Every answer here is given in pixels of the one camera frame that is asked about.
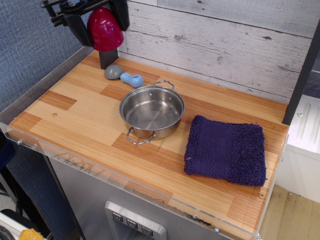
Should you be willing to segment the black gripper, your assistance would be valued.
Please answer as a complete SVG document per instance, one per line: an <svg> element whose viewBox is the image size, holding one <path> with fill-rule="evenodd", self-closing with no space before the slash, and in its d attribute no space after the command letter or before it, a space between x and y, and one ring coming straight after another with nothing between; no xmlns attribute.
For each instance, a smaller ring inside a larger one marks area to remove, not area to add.
<svg viewBox="0 0 320 240"><path fill-rule="evenodd" d="M49 14L49 19L55 27L68 26L78 41L87 47L92 47L91 37L81 16L99 7L109 4L118 25L122 31L130 26L127 0L42 0L41 7Z"/></svg>

